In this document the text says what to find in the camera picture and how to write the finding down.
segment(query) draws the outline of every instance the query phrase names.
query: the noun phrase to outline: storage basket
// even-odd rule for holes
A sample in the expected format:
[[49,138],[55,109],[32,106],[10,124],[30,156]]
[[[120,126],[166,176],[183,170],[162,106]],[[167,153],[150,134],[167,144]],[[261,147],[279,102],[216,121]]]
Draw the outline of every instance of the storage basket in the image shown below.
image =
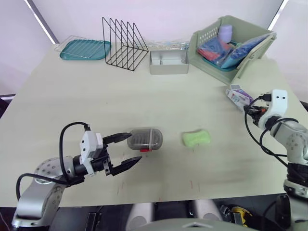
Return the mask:
[[244,20],[227,15],[219,18],[215,23],[208,26],[203,30],[194,32],[188,49],[189,63],[198,67],[199,69],[207,72],[220,81],[231,84],[234,78],[240,78],[244,68],[249,62],[254,61],[257,58],[261,58],[266,50],[270,47],[272,42],[276,39],[276,34],[272,33],[261,43],[255,46],[249,54],[241,61],[241,63],[232,71],[220,71],[214,66],[206,63],[203,57],[197,52],[197,47],[204,42],[215,37],[218,33],[219,27],[223,24],[232,25],[232,40],[236,42],[245,42],[254,37],[270,33],[272,31],[256,26],[252,23],[248,23]]

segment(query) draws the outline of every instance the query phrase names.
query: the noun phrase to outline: robotic arm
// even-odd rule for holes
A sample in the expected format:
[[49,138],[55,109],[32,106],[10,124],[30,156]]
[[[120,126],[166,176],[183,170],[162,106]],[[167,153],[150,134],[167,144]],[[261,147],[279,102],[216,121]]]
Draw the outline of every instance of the robotic arm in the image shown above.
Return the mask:
[[[42,230],[45,227],[48,230],[66,187],[82,183],[87,174],[94,176],[96,172],[104,170],[106,175],[115,176],[134,166],[142,156],[130,158],[119,166],[113,167],[107,152],[108,144],[123,141],[130,136],[130,133],[118,133],[102,138],[100,133],[85,127],[85,133],[80,142],[80,155],[74,158],[66,156],[63,161],[61,157],[45,160],[36,168],[34,176],[21,175],[16,185],[17,197],[20,198],[12,220],[13,227],[15,229],[31,227],[31,230],[35,227]],[[61,183],[35,178],[36,175],[58,180]],[[22,196],[19,196],[19,184],[23,176],[34,178]]]
[[308,130],[294,119],[283,118],[287,109],[286,91],[273,90],[259,99],[268,106],[253,106],[253,102],[244,107],[254,124],[264,130],[259,145],[265,149],[262,138],[270,131],[286,148],[289,162],[283,185],[287,195],[276,201],[276,221],[284,229],[308,230]]

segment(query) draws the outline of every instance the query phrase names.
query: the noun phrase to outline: cable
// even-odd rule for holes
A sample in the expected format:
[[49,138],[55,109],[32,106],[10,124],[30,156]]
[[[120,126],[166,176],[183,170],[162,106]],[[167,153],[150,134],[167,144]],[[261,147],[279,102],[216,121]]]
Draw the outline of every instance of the cable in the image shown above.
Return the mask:
[[99,209],[97,210],[97,213],[99,213],[103,207],[104,207],[104,206],[101,205],[101,206],[99,207]]
[[3,221],[3,223],[5,224],[6,228],[8,229],[8,231],[10,231],[10,227],[8,226],[8,224],[5,222],[3,216],[2,216],[2,213],[0,212],[0,217],[1,217],[1,220]]
[[[283,121],[294,121],[294,122],[297,122],[297,123],[298,123],[298,121],[297,121],[296,119],[293,119],[293,118],[282,118],[282,119],[276,120],[270,127],[266,128],[266,129],[262,132],[262,134],[261,134],[261,136],[260,136],[260,147],[261,147],[261,149],[262,149],[263,151],[265,151],[265,150],[267,149],[267,148],[263,145],[263,137],[264,137],[265,133],[267,133],[269,130],[271,130],[273,126],[275,126],[276,124],[281,123],[281,122],[283,122]],[[282,163],[284,166],[288,167],[288,164],[287,164],[286,162],[284,162],[283,160],[281,160],[281,159],[278,157],[277,154],[273,153],[273,156],[274,156],[277,160],[279,160],[279,162]],[[305,181],[305,178],[304,178],[303,176],[301,176],[301,175],[300,175],[298,172],[296,172],[294,169],[292,169],[292,168],[290,168],[290,169],[291,169],[298,177],[300,177],[302,180]]]
[[69,176],[65,170],[65,167],[64,167],[64,159],[63,159],[63,137],[64,137],[64,133],[65,133],[65,130],[68,129],[69,127],[73,126],[73,125],[77,125],[77,124],[80,124],[80,125],[83,125],[85,130],[90,130],[90,127],[88,126],[88,124],[84,123],[84,122],[74,122],[74,123],[70,123],[68,125],[66,125],[62,131],[61,131],[61,134],[60,134],[60,141],[59,141],[59,159],[60,159],[60,166],[61,166],[61,170],[62,170],[62,174],[66,180],[66,182],[68,184],[71,183],[71,180],[69,179]]
[[270,205],[264,210],[263,214],[262,214],[262,221],[261,221],[261,231],[265,231],[265,216],[268,213],[268,211],[270,210],[270,208],[272,208],[274,205],[276,204],[276,201],[273,201],[272,203],[270,203]]
[[20,182],[21,182],[23,177],[33,177],[33,178],[37,178],[37,179],[52,181],[52,182],[55,182],[55,183],[58,183],[58,184],[67,185],[66,181],[57,180],[57,179],[53,179],[53,178],[49,178],[49,177],[45,177],[45,176],[41,176],[41,175],[37,175],[37,174],[32,174],[32,173],[24,173],[24,174],[19,176],[19,178],[17,179],[17,182],[16,182],[16,197],[17,197],[17,200],[19,200],[19,198],[20,198]]
[[[253,134],[251,133],[250,129],[249,129],[249,126],[248,126],[248,123],[247,123],[247,115],[248,115],[248,110],[251,108],[251,106],[258,100],[261,100],[262,99],[262,96],[259,96],[258,98],[256,98],[255,100],[253,100],[249,106],[247,107],[247,109],[245,110],[245,115],[244,115],[244,120],[245,120],[245,126],[246,126],[246,129],[248,131],[248,134],[250,135],[250,137],[254,140],[254,142],[256,142],[259,146],[260,143],[256,140],[256,138],[253,136]],[[274,153],[269,150],[268,148],[264,147],[265,149],[263,150],[266,154],[268,155],[272,155],[274,156]],[[282,157],[287,157],[287,155],[282,155],[282,154],[276,154],[277,156],[282,156]]]

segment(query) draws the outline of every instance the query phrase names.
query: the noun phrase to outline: black metal file holder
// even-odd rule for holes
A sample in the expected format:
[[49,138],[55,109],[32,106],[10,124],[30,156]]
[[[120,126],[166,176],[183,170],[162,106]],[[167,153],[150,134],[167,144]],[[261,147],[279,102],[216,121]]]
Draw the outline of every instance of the black metal file holder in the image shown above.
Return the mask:
[[124,23],[122,20],[111,18],[108,22],[104,17],[102,22],[103,39],[109,39],[112,46],[108,56],[105,49],[106,63],[134,71],[149,52],[136,24],[133,23],[131,26],[129,22]]

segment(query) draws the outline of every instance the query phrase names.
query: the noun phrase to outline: green sponge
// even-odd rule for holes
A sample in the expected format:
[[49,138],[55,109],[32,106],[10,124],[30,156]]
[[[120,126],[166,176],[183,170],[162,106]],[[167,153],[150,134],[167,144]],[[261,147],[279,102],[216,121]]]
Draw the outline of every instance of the green sponge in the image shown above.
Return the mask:
[[199,144],[199,143],[210,143],[211,142],[210,134],[206,130],[184,132],[182,134],[182,139],[183,139],[184,145],[190,148],[193,148],[196,144]]

